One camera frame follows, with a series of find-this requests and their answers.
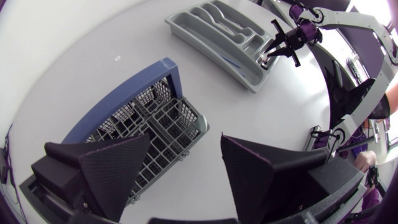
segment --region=white wall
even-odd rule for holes
[[[6,1],[0,12],[0,147],[44,71],[80,37],[142,1]]]

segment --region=blue frame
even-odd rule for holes
[[[178,67],[171,59],[163,58],[133,75],[106,95],[72,128],[62,144],[85,142],[116,110],[164,77],[169,83],[172,96],[181,99],[182,87]]]

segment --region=person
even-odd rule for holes
[[[366,172],[369,170],[370,166],[376,165],[376,154],[373,151],[364,151],[360,152],[355,159],[354,166],[362,171]],[[379,199],[379,191],[373,185],[372,187],[367,185],[367,189],[365,194],[363,195],[362,201],[362,211],[368,208],[371,208],[380,203]],[[371,215],[361,218],[359,220],[355,220],[353,223],[367,223],[371,219]]]
[[[390,114],[393,114],[398,110],[398,82],[393,84],[392,87],[386,91],[386,96],[389,102]],[[356,155],[354,166],[362,172],[367,172],[370,166],[377,164],[376,159],[376,154],[373,151],[363,151]],[[362,211],[371,208],[379,203],[379,191],[375,188],[374,185],[372,187],[367,185],[366,192],[363,196]],[[367,223],[370,219],[371,215],[356,220],[353,223]]]

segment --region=purple clothing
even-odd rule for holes
[[[379,200],[379,191],[377,189],[373,189],[372,191],[370,191],[370,193],[368,193],[368,195],[366,197],[363,198],[362,201],[362,211],[368,208],[371,208],[375,205],[380,204],[380,200]],[[360,224],[360,223],[368,223],[369,220],[371,219],[371,215],[368,217],[364,217],[360,220],[356,220],[353,223],[355,224]]]

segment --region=cable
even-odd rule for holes
[[[323,137],[326,137],[326,136],[334,137],[336,140],[334,141],[333,146],[332,146],[331,149],[330,149],[329,156],[328,156],[328,158],[326,159],[326,162],[325,162],[325,163],[327,163],[327,162],[329,161],[329,158],[330,158],[330,156],[331,156],[331,153],[333,152],[333,149],[335,148],[336,142],[340,139],[340,136],[335,135],[335,134],[332,134],[332,133],[324,133],[324,132],[322,132],[322,131],[311,131],[311,137],[316,138],[316,139],[318,139],[318,140],[320,140],[320,138],[323,138]]]
[[[333,149],[335,148],[335,144],[336,144],[336,142],[338,141],[338,139],[339,139],[339,138],[336,138],[336,140],[334,141],[333,146],[332,146],[331,149],[330,149],[329,156],[328,156],[328,158],[326,159],[326,162],[325,162],[325,163],[328,163],[329,158],[330,158],[330,156],[331,156],[331,153],[333,152]]]
[[[12,202],[14,205],[17,205],[17,204],[18,204],[18,200],[16,199],[17,202],[14,202],[13,197],[11,197],[11,194],[10,194],[9,191],[8,191],[8,186],[7,186],[6,184],[2,184],[2,185],[1,185],[1,188],[3,189],[3,191],[4,191],[4,189],[6,189],[5,191],[7,192],[8,197],[10,198],[11,202]]]
[[[7,159],[8,159],[8,162],[9,162],[10,183],[14,187],[15,195],[17,196],[17,203],[19,204],[19,209],[21,210],[22,217],[23,217],[25,223],[28,224],[26,216],[25,216],[25,213],[24,213],[24,210],[22,209],[21,201],[19,200],[18,190],[17,190],[16,184],[15,184],[15,181],[14,181],[14,173],[12,171],[12,161],[11,161],[10,145],[9,145],[9,134],[10,134],[11,127],[12,127],[12,125],[8,129],[8,132],[7,132],[7,135],[6,135],[6,143],[5,143],[5,146],[4,146],[4,154],[7,155]]]
[[[371,128],[371,122],[370,122],[370,120],[368,119],[368,137],[369,137],[369,135],[371,134],[371,133],[370,133],[370,128]]]

